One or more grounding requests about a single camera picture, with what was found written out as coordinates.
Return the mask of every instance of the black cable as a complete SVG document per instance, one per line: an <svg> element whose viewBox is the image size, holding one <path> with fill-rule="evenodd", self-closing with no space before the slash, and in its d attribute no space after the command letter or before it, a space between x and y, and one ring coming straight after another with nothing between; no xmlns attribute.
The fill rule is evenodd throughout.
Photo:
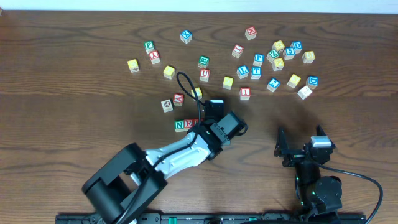
<svg viewBox="0 0 398 224"><path fill-rule="evenodd" d="M195 94L195 97L193 97L191 94L189 94L189 93L186 91L186 89L182 86L182 84L181 84L181 82L180 82L180 79L179 79L179 75L183 75L183 76L187 79L189 85L191 86L191 88L192 88L192 90L193 90L193 93ZM178 82L178 84L180 85L181 89L182 89L188 96L190 96L190 97L192 97L193 99L196 100L197 108L198 108L198 119L199 119L198 124L197 124L196 127L198 128L198 127L200 126L200 124L201 124L201 113L200 113L200 104L199 104L199 103L201 103L201 104L203 104L203 105L205 105L205 104L202 103L202 102L198 99L198 94L197 94L197 92L195 91L195 87L193 86L193 83L192 83L191 79L188 77L188 75L186 75L186 74L183 73L183 72L178 72L178 73L177 73L177 82ZM131 210L131 208L134 206L134 204L135 204L135 202L136 202L136 200L137 200L137 198L138 198L138 195L141 194L142 189L143 189L142 186L145 185L145 183L149 180L149 178L151 177L151 175L155 172L155 168L157 167L157 165L159 165L165 158L171 156L172 154L178 153L178 152L180 152L180 151L182 151L182 150L184 150L184 149L186 149L186 148L191 147L191 146L195 143L197 137L198 137L198 132L195 133L195 135L194 135L194 137L193 137L193 139L192 139L192 141L191 141L190 144L187 144L186 146L183 146L183 147L181 147L181 148L179 148L179 149L176 149L176 150L174 150L174 151L172 151L172 152L169 152L169 153L167 153L167 154L164 154L163 156L161 156L161 157L154 163L154 165L152 166L152 169L148 172L148 174L146 175L146 177L144 178L144 180L141 182L140 186L138 186L137 192L136 192L136 194L134 194L134 196L133 196L133 198L131 199L129 205L126 207L125 211L124 211L123 214L120 216L120 218L116 221L115 224L120 224L120 223L122 223L122 222L124 221L124 217L125 217L126 214Z"/></svg>
<svg viewBox="0 0 398 224"><path fill-rule="evenodd" d="M181 82L180 82L180 79L178 78L178 74L179 74L179 73L182 74L183 76L185 76L185 78L188 80L188 82L189 82L189 84L191 85L191 87L192 87L193 85L192 85L191 79L189 79L188 76L187 76L186 74L184 74L184 73L182 73L182 72L178 72L178 73L177 73L177 82L178 82L178 84L180 85L182 91L184 91L190 98L192 98L192 99L194 99L194 100L196 100L196 101L199 101L199 103L200 103L201 105L205 106L205 104L204 104L202 101L198 100L198 97L197 97L195 88L192 89L193 92L195 93L195 97L193 97L193 96L184 88L184 86L182 86L182 84L181 84Z"/></svg>
<svg viewBox="0 0 398 224"><path fill-rule="evenodd" d="M312 161L319 168L322 168L322 169L325 169L325 170L329 170L329 171L333 171L333 172L337 172L337 173L340 173L340 174L347 174L347 175L352 175L354 177L360 177L362 179L368 180L368 181L376 184L376 186L379 188L379 191L380 191L379 200L377 201L376 207L374 207L373 212L371 213L371 215L368 217L368 219L365 222L365 224L368 224L372 220L372 218L375 216L377 211L379 210L381 202L383 201L383 188L381 187L379 182L375 181L374 179L372 179L370 177L366 177L365 175L362 175L362 174L356 174L354 172L348 172L348 171L345 171L345 170L339 170L339 169L335 169L335 168L331 168L331 167L327 167L327 166L321 165L317 161L314 161L309 154L307 155L307 157L310 159L310 161Z"/></svg>

